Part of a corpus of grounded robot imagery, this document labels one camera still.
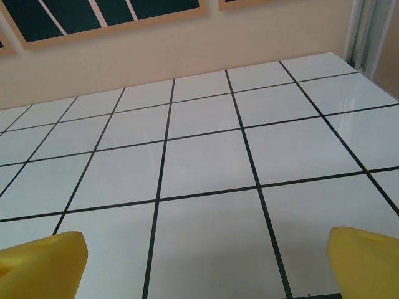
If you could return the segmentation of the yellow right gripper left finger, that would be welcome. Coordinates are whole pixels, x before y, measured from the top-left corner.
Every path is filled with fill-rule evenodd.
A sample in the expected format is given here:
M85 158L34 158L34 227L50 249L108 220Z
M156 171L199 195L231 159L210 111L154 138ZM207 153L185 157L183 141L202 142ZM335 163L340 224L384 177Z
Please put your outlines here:
M88 259L81 232L1 250L1 298L74 298Z

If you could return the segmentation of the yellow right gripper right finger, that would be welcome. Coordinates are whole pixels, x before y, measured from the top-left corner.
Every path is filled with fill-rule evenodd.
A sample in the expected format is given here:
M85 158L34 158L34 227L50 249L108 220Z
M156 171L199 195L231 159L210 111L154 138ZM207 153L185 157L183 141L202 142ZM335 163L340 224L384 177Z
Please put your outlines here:
M398 239L331 229L327 256L342 298L398 298Z

